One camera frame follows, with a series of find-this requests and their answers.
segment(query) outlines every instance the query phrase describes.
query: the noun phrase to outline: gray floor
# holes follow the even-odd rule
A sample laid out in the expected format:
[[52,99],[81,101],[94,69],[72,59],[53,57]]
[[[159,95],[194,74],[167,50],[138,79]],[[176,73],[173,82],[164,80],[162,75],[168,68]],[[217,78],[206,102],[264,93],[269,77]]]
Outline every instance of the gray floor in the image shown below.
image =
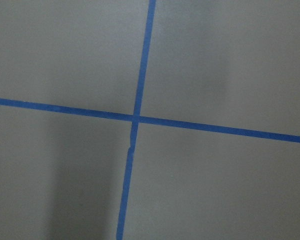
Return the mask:
[[[147,11],[0,0],[0,98],[132,114]],[[141,115],[300,136],[300,0],[157,0]],[[0,106],[0,240],[115,239],[130,129]],[[300,240],[300,143],[140,124],[123,238]]]

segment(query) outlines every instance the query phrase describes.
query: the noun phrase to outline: horizontal blue line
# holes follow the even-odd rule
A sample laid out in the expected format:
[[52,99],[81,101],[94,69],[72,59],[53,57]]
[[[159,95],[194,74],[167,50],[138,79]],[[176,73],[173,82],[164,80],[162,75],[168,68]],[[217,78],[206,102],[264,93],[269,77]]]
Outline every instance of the horizontal blue line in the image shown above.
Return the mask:
[[[68,107],[68,106],[36,103],[36,102],[9,100],[4,98],[0,98],[0,105],[24,108],[24,109],[35,109],[35,110],[42,110],[48,112],[64,113],[64,114],[89,116],[95,118],[122,120],[128,122],[132,122],[133,119],[132,115],[123,114],[123,113],[89,110],[89,109],[82,109],[82,108],[75,108],[75,107]],[[227,126],[216,126],[216,125],[209,125],[203,123],[169,120],[169,119],[162,119],[162,118],[155,118],[155,117],[148,117],[148,116],[140,116],[139,122],[143,124],[153,124],[153,125],[169,126],[169,127],[183,128],[183,129],[194,129],[194,130],[201,130],[207,132],[233,134],[233,135],[241,135],[247,137],[300,143],[300,136],[272,133],[266,131],[256,131],[256,130],[234,128],[234,127],[227,127]]]
[[132,115],[123,114],[123,113],[97,111],[97,110],[90,110],[90,109],[83,109],[83,108],[76,108],[76,107],[10,100],[4,98],[0,98],[0,105],[24,108],[24,109],[43,110],[48,112],[56,112],[56,113],[64,113],[64,114],[89,116],[89,117],[96,117],[96,118],[103,118],[103,119],[130,121],[130,122],[132,121],[132,117],[133,117]]
[[140,123],[300,143],[300,136],[141,116]]

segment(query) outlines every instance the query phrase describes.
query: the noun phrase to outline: blue line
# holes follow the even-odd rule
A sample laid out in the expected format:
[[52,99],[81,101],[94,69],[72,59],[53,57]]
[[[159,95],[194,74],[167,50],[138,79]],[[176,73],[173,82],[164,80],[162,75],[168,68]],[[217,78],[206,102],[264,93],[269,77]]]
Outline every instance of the blue line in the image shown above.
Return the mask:
[[227,126],[216,126],[202,123],[194,123],[188,121],[176,121],[176,120],[168,120],[161,119],[155,117],[148,116],[140,116],[139,122],[143,124],[153,124],[153,125],[162,125],[176,128],[184,128],[184,129],[194,129],[215,133],[223,133],[223,134],[232,134],[232,135],[241,135],[262,139],[272,139],[272,140],[280,140],[287,142],[295,142],[300,143],[300,136],[288,135],[288,134],[280,134],[280,133],[272,133],[265,131],[256,131],[256,130],[248,130]]
[[132,121],[133,118],[132,115],[122,114],[122,113],[89,110],[83,108],[43,104],[43,103],[28,102],[28,101],[10,100],[4,98],[0,98],[0,105],[24,108],[24,109],[35,109],[35,110],[42,110],[42,111],[56,112],[56,113],[63,113],[63,114],[74,114],[74,115],[89,116],[89,117],[96,117],[96,118],[130,121],[130,122]]
[[131,181],[131,174],[133,168],[134,153],[136,149],[142,97],[144,93],[144,86],[146,80],[146,72],[147,72],[147,64],[148,64],[148,56],[150,50],[151,33],[152,33],[152,27],[154,22],[155,8],[156,8],[156,0],[149,0],[141,61],[140,61],[139,78],[138,78],[138,84],[136,88],[135,102],[134,102],[134,109],[133,109],[133,118],[132,118],[131,133],[130,133],[130,148],[128,149],[127,158],[126,158],[118,225],[116,229],[117,240],[122,240],[124,236],[130,181]]

